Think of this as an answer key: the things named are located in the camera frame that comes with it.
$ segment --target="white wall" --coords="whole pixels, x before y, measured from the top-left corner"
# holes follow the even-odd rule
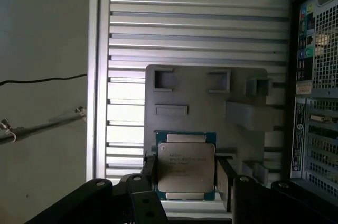
[[[88,0],[0,0],[0,81],[87,72]],[[33,126],[86,105],[87,79],[0,87],[0,119]],[[0,145],[0,223],[23,223],[85,183],[86,124]]]

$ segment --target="metal rod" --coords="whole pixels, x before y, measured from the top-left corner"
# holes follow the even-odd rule
[[[42,133],[46,130],[51,130],[78,120],[81,120],[85,117],[85,115],[80,115],[76,114],[71,117],[66,117],[59,119],[57,121],[49,122],[46,124],[38,125],[38,126],[33,126],[30,128],[16,128],[11,130],[15,135],[16,135],[16,141],[21,141],[23,139],[26,139],[34,134]],[[0,145],[5,144],[5,143],[10,143],[14,139],[13,135],[11,134],[6,134],[2,137],[0,137]]]

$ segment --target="perforated metal panel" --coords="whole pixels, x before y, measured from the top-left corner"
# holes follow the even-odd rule
[[[313,88],[338,87],[338,20],[337,7],[316,17],[316,48]]]
[[[318,114],[330,121],[308,120],[305,145],[304,178],[319,189],[338,199],[338,100],[309,99],[308,114]]]

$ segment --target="black wire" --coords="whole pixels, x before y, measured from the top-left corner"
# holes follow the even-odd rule
[[[68,78],[48,78],[48,79],[42,79],[42,80],[5,80],[5,81],[0,82],[0,86],[5,85],[5,84],[9,84],[9,83],[13,83],[13,84],[32,84],[32,83],[42,83],[42,82],[52,81],[52,80],[72,80],[72,79],[81,78],[81,77],[85,77],[85,76],[87,76],[87,74],[80,74],[80,75],[76,75],[76,76],[72,76],[72,77],[68,77]]]

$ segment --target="metal louver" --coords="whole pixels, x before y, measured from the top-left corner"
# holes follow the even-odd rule
[[[269,180],[279,178],[289,0],[101,0],[95,176],[114,184],[143,159],[144,69],[149,64],[265,68],[274,81],[267,104]],[[163,202],[168,216],[227,217],[215,202]]]

